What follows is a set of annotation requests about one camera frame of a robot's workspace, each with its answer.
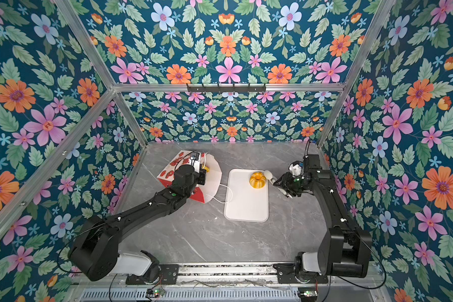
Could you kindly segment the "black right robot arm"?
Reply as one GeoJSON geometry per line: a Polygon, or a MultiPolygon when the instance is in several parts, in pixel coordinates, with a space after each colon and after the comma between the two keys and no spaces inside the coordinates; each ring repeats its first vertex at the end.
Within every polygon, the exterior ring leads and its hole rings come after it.
{"type": "Polygon", "coordinates": [[[273,186],[287,197],[311,194],[320,205],[326,233],[316,252],[301,252],[294,262],[294,275],[365,278],[371,259],[372,236],[349,215],[333,173],[324,169],[318,155],[305,155],[289,165],[273,186]]]}

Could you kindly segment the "red printed white paper bag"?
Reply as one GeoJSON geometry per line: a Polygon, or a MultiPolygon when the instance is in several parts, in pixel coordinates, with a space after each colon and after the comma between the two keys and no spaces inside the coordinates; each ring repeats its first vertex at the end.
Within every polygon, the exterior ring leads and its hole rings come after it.
{"type": "Polygon", "coordinates": [[[217,194],[222,171],[213,155],[201,151],[180,150],[157,175],[164,187],[173,187],[188,198],[209,203],[217,194]]]}

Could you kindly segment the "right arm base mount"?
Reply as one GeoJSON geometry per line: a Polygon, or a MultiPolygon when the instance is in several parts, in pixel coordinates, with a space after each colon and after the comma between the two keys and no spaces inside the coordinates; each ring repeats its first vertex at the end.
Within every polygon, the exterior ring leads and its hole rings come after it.
{"type": "Polygon", "coordinates": [[[279,284],[327,284],[328,278],[320,272],[316,252],[299,252],[293,262],[275,263],[279,284]]]}

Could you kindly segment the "round yellow striped fake bun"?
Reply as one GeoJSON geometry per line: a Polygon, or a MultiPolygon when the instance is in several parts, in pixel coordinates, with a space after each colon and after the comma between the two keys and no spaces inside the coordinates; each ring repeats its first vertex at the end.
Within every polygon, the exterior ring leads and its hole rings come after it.
{"type": "Polygon", "coordinates": [[[254,189],[262,189],[266,185],[267,179],[263,172],[254,172],[251,174],[249,184],[254,189]]]}

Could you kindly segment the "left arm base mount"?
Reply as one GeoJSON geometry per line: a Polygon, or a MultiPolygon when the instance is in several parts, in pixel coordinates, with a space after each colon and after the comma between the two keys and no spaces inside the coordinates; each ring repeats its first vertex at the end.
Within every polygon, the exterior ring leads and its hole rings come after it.
{"type": "Polygon", "coordinates": [[[138,274],[130,274],[126,285],[175,285],[179,276],[178,264],[161,264],[151,253],[141,250],[138,254],[140,264],[147,264],[146,269],[138,274]]]}

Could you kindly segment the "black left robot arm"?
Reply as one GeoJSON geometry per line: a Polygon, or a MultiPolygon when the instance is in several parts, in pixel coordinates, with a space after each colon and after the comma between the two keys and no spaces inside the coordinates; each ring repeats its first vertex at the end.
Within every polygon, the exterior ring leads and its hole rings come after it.
{"type": "Polygon", "coordinates": [[[109,274],[139,277],[145,283],[159,278],[159,261],[149,252],[121,252],[120,243],[147,224],[176,212],[204,185],[206,170],[183,165],[173,173],[170,186],[151,199],[122,213],[106,218],[88,218],[73,241],[69,260],[90,280],[99,281],[109,274]]]}

